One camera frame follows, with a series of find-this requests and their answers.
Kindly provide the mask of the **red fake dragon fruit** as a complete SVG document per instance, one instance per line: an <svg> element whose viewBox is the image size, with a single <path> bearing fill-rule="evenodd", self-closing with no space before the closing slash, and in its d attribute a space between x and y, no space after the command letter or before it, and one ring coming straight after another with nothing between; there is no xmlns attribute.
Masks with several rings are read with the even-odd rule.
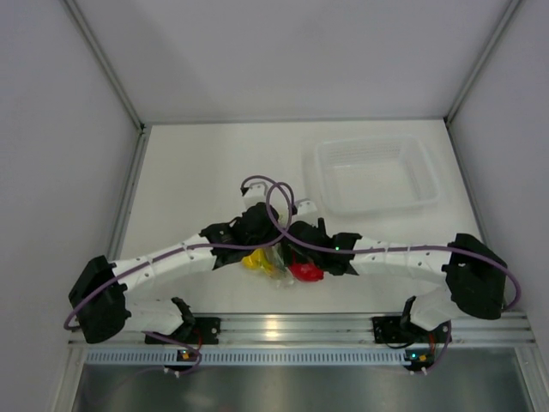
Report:
<svg viewBox="0 0 549 412"><path fill-rule="evenodd" d="M287 268L295 279L300 282L320 282L324 279L324 272L313 262L307 261L293 254Z"/></svg>

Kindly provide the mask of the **clear zip top bag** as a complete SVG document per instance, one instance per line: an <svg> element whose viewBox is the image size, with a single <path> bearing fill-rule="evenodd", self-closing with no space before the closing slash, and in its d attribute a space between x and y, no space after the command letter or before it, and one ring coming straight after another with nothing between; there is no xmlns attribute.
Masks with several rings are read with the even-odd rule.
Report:
<svg viewBox="0 0 549 412"><path fill-rule="evenodd" d="M295 278L286 267L277 246L255 249L240 261L243 268L265 279L272 288L291 288Z"/></svg>

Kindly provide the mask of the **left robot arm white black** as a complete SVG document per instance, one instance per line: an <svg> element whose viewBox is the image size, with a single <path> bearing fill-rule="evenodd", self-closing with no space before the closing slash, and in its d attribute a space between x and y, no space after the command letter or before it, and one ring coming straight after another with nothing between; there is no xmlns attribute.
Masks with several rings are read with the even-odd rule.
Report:
<svg viewBox="0 0 549 412"><path fill-rule="evenodd" d="M90 259L69 292L69 320L86 343L105 342L120 332L148 332L150 341L186 342L196 319L180 297L158 300L159 285L236 264L254 250L272 245L279 214L264 202L229 222L214 223L166 249L133 259Z"/></svg>

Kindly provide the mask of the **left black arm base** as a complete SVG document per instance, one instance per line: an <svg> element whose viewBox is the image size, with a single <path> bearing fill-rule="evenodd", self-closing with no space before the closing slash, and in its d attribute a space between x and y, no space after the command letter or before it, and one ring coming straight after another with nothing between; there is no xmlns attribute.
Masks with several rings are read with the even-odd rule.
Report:
<svg viewBox="0 0 549 412"><path fill-rule="evenodd" d="M217 345L220 334L220 318L198 317L185 321L181 317L148 326L145 331L146 344Z"/></svg>

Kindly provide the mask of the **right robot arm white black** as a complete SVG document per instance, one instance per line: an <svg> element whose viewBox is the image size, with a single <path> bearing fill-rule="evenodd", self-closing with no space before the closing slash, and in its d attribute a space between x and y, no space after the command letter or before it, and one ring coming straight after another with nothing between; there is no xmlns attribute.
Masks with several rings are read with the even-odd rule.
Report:
<svg viewBox="0 0 549 412"><path fill-rule="evenodd" d="M392 276L429 282L434 289L410 297L400 328L418 341L456 318L499 319L507 265L480 240L459 233L447 245L405 245L358 233L328 235L323 221L296 221L281 241L286 265L313 264L332 276Z"/></svg>

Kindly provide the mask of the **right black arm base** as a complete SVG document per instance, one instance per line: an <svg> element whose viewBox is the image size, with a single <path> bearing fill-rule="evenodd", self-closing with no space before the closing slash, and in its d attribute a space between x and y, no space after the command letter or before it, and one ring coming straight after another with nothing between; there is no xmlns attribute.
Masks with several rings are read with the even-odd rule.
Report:
<svg viewBox="0 0 549 412"><path fill-rule="evenodd" d="M425 341L425 333L399 316L374 317L372 320L375 343L389 348L407 348Z"/></svg>

